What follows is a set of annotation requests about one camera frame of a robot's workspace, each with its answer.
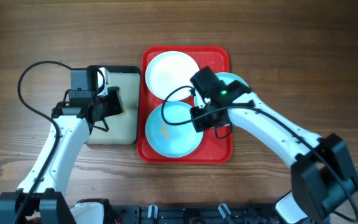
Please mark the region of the light blue plate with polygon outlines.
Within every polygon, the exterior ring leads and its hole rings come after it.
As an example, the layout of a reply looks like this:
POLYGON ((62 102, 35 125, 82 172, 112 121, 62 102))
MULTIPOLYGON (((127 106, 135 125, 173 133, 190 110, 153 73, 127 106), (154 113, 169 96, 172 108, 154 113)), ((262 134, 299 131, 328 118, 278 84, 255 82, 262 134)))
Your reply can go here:
POLYGON ((247 83, 233 73, 199 71, 191 82, 195 88, 194 107, 211 105, 227 110, 228 106, 235 105, 235 99, 251 92, 247 83))
POLYGON ((197 133, 191 123, 172 126, 190 119, 191 106, 182 101, 158 105, 147 118, 145 136, 154 151, 165 157, 179 158, 192 153, 201 143, 203 133, 197 133))

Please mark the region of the white round plate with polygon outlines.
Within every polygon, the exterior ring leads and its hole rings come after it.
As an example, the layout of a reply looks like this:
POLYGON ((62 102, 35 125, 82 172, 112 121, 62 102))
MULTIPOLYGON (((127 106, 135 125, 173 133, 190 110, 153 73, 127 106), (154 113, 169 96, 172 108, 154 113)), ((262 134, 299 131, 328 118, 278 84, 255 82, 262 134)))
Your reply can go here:
POLYGON ((164 100, 171 92, 182 86, 193 86, 190 78, 200 70, 189 55, 168 51, 158 54, 147 65, 145 82, 151 93, 164 100))

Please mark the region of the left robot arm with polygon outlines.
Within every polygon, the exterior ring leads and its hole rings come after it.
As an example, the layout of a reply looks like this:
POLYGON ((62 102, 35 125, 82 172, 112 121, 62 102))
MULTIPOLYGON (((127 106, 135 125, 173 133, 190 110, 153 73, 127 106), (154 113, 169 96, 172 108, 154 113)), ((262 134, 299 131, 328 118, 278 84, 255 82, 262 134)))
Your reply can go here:
POLYGON ((70 208, 65 200, 77 155, 98 121, 123 112, 119 88, 108 87, 104 68, 71 70, 69 100, 59 102, 48 120, 51 129, 32 170, 15 192, 0 195, 0 223, 116 223, 107 199, 84 199, 70 208))

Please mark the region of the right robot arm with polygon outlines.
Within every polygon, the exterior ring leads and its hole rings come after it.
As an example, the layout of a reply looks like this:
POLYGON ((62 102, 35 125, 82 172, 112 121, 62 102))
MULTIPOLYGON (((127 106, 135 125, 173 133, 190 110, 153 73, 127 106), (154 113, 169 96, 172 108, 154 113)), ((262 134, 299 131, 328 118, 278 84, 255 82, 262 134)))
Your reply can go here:
POLYGON ((347 144, 336 134, 323 138, 292 123, 269 108, 246 84, 220 80, 209 68, 190 79, 197 96, 208 100, 190 110, 197 132, 220 126, 237 126, 270 148, 291 171, 291 191, 275 205, 287 223, 306 218, 322 223, 348 201, 358 222, 353 194, 358 191, 358 175, 347 144))

